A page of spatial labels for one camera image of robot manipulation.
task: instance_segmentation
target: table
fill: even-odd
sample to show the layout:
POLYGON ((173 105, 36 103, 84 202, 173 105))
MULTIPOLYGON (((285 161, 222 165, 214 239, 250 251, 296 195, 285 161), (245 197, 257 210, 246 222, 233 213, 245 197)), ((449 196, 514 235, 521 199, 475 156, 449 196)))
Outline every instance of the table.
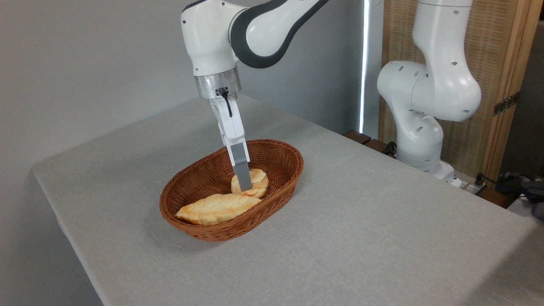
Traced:
POLYGON ((218 150, 195 100, 33 172, 104 305, 540 305, 544 229, 306 120, 239 95, 247 139, 300 150, 294 197, 249 233, 196 240, 164 185, 218 150))

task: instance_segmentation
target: round bread roll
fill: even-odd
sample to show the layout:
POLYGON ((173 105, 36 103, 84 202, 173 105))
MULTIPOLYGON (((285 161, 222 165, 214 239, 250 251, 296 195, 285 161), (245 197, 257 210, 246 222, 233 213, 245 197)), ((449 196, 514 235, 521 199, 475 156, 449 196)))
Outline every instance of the round bread roll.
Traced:
POLYGON ((249 177, 251 178, 251 184, 253 188, 246 191, 240 191, 240 183, 238 182, 238 176, 235 175, 231 180, 231 191, 235 194, 249 195, 251 197, 257 197, 261 199, 267 191, 268 177, 266 172, 260 169, 249 170, 249 177))
POLYGON ((214 194, 182 207, 176 217, 192 224, 213 225, 242 214, 261 200, 239 194, 214 194))

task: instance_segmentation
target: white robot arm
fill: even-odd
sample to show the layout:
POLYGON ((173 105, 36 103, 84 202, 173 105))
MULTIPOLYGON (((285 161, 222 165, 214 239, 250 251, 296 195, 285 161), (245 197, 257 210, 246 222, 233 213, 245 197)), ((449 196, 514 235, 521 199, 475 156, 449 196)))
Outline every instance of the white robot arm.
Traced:
POLYGON ((236 61, 253 68, 276 64, 295 32, 327 1, 272 0, 246 8, 221 0, 200 0, 181 14, 199 95, 210 101, 243 191, 252 186, 248 147, 236 103, 240 91, 236 61))
MULTIPOLYGON (((249 154, 236 104, 236 61, 267 68, 285 54, 296 31, 328 0, 272 0, 252 8, 199 0, 181 15, 187 52, 200 97, 210 101, 242 190, 251 188, 249 154)), ((451 182, 440 161, 443 133, 434 117, 463 121, 478 108, 481 92, 468 70, 464 39, 472 0, 419 0, 413 39, 426 66, 390 62, 378 91, 397 125, 397 158, 451 182)))
POLYGON ((440 161, 442 127, 435 117, 464 121, 478 109, 480 86, 465 60, 465 31, 472 0, 419 0, 413 40, 426 66, 385 65, 378 92, 397 126, 397 159, 455 184, 453 168, 440 161))

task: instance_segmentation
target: brown wicker basket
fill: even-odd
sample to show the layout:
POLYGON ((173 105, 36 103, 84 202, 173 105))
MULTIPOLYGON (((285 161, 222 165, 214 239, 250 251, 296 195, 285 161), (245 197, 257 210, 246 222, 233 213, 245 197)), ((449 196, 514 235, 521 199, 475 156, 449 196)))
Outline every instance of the brown wicker basket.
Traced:
POLYGON ((224 241, 244 235, 282 208, 293 196, 302 174, 304 160, 293 146, 273 139, 247 142, 250 168, 267 173, 268 190, 262 201, 234 219, 215 225, 193 225, 175 217, 182 206, 212 194, 231 193, 234 175, 227 149, 200 159, 176 174, 160 195, 163 218, 192 237, 206 241, 224 241))

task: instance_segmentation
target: black cable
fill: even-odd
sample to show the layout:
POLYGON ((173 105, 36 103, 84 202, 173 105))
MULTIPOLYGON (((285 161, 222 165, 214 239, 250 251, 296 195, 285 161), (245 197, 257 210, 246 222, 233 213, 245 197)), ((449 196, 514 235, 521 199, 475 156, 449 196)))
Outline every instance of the black cable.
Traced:
POLYGON ((494 181, 494 180, 488 178, 488 177, 485 176, 483 173, 478 173, 478 175, 481 176, 482 178, 484 178, 485 180, 487 180, 487 181, 489 181, 489 182, 491 182, 491 183, 493 183, 493 184, 495 184, 495 185, 497 185, 497 186, 500 186, 500 187, 502 187, 502 188, 504 188, 504 189, 508 189, 508 190, 517 192, 517 193, 519 193, 519 194, 522 194, 522 193, 523 193, 523 194, 526 194, 526 195, 529 195, 529 196, 535 197, 535 198, 539 198, 539 197, 541 197, 541 195, 527 192, 528 189, 531 189, 531 188, 532 188, 532 189, 537 189, 537 190, 544 190, 544 188, 538 188, 538 187, 534 187, 534 186, 533 186, 533 187, 527 187, 527 188, 525 188, 524 190, 519 190, 519 189, 516 189, 516 188, 512 188, 512 187, 506 186, 506 185, 502 185, 501 183, 499 183, 499 182, 497 182, 497 181, 494 181))
POLYGON ((225 99, 225 102, 227 102, 228 116, 232 118, 231 104, 228 102, 228 97, 227 97, 228 91, 226 91, 225 88, 221 87, 219 88, 219 94, 223 97, 223 99, 225 99))

